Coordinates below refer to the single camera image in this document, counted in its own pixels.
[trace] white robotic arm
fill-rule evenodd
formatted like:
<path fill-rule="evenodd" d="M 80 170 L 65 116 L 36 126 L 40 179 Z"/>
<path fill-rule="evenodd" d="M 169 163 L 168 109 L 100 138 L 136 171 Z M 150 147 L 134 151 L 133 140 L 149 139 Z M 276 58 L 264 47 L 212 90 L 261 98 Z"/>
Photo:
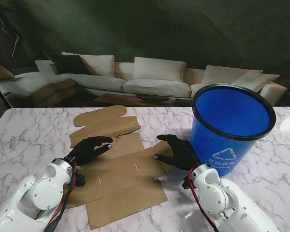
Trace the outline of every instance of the white robotic arm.
<path fill-rule="evenodd" d="M 72 172 L 69 163 L 56 159 L 47 165 L 41 179 L 36 181 L 33 175 L 24 178 L 0 207 L 0 232 L 43 232 L 61 202 L 63 185 L 71 182 Z M 43 212 L 31 218 L 20 203 Z"/>
<path fill-rule="evenodd" d="M 202 164 L 191 173 L 198 200 L 219 232 L 279 232 L 272 220 L 232 181 Z M 231 210 L 227 217 L 225 212 Z"/>

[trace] black glove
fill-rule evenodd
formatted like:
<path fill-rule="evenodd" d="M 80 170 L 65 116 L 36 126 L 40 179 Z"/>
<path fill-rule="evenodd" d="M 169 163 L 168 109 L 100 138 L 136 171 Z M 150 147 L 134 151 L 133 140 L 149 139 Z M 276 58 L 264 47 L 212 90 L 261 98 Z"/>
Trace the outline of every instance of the black glove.
<path fill-rule="evenodd" d="M 173 157 L 155 154 L 155 159 L 187 171 L 201 163 L 189 141 L 180 140 L 173 134 L 158 135 L 157 139 L 166 141 L 170 145 L 173 151 Z"/>
<path fill-rule="evenodd" d="M 94 150 L 96 146 L 101 146 L 102 143 L 111 142 L 113 142 L 113 139 L 110 137 L 98 136 L 83 139 L 65 158 L 67 160 L 71 160 L 75 157 L 73 161 L 75 161 L 77 165 L 84 165 L 109 150 L 109 144 L 106 144 Z"/>

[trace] blue plastic bucket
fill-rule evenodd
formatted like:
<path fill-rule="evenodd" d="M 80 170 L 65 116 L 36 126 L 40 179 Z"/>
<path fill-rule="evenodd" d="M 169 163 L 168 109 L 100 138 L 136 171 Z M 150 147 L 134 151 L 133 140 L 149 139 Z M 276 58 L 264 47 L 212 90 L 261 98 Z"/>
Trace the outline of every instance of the blue plastic bucket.
<path fill-rule="evenodd" d="M 254 143 L 274 127 L 276 115 L 259 94 L 236 85 L 213 84 L 194 96 L 191 144 L 202 163 L 230 173 Z"/>

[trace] marble table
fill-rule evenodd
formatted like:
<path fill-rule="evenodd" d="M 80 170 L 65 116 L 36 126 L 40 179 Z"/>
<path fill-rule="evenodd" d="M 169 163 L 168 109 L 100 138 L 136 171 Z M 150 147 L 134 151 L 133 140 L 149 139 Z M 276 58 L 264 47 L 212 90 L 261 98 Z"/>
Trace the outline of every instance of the marble table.
<path fill-rule="evenodd" d="M 96 108 L 10 109 L 0 119 L 0 204 L 29 174 L 41 177 L 48 163 L 69 153 L 69 134 L 76 131 L 73 118 Z M 290 232 L 290 107 L 275 108 L 272 132 L 256 142 L 227 176 L 239 185 L 276 223 Z M 145 147 L 156 144 L 159 134 L 188 139 L 193 114 L 190 108 L 128 108 L 137 116 Z M 181 184 L 186 172 L 174 169 L 161 178 L 168 201 L 96 232 L 209 232 L 190 190 Z M 64 213 L 57 232 L 90 231 L 86 206 Z"/>

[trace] cardboard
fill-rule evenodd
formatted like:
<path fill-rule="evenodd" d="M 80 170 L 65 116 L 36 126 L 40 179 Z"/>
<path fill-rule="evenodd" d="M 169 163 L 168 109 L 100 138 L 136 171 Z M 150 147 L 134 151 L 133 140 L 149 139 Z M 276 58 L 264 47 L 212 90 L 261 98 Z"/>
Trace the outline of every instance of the cardboard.
<path fill-rule="evenodd" d="M 104 160 L 113 159 L 119 156 L 124 156 L 126 154 L 136 152 L 144 149 L 142 139 L 139 133 L 131 133 L 123 135 L 117 138 L 113 138 L 112 149 L 103 153 L 101 156 L 95 158 L 92 162 L 82 165 L 82 168 L 91 166 L 95 163 L 102 162 Z"/>
<path fill-rule="evenodd" d="M 73 122 L 76 127 L 87 126 L 93 123 L 111 120 L 126 113 L 127 109 L 125 106 L 115 105 L 80 114 L 74 118 Z"/>
<path fill-rule="evenodd" d="M 84 187 L 73 190 L 68 207 L 80 206 L 112 192 L 166 175 L 172 168 L 169 165 L 163 166 L 153 158 L 156 151 L 173 156 L 169 145 L 161 141 L 154 147 L 106 159 L 81 169 L 79 173 L 85 175 L 87 183 Z"/>
<path fill-rule="evenodd" d="M 73 190 L 68 207 L 87 204 L 93 230 L 165 202 L 167 197 L 156 178 L 167 174 L 173 167 L 155 160 L 156 153 L 173 156 L 167 142 L 161 141 L 153 147 L 126 155 L 119 156 L 115 152 L 79 170 L 87 183 Z"/>
<path fill-rule="evenodd" d="M 137 117 L 117 117 L 112 120 L 90 124 L 70 134 L 71 147 L 75 147 L 80 141 L 88 137 L 109 136 L 117 137 L 140 129 Z"/>
<path fill-rule="evenodd" d="M 157 179 L 110 193 L 87 204 L 90 229 L 105 226 L 167 200 Z"/>

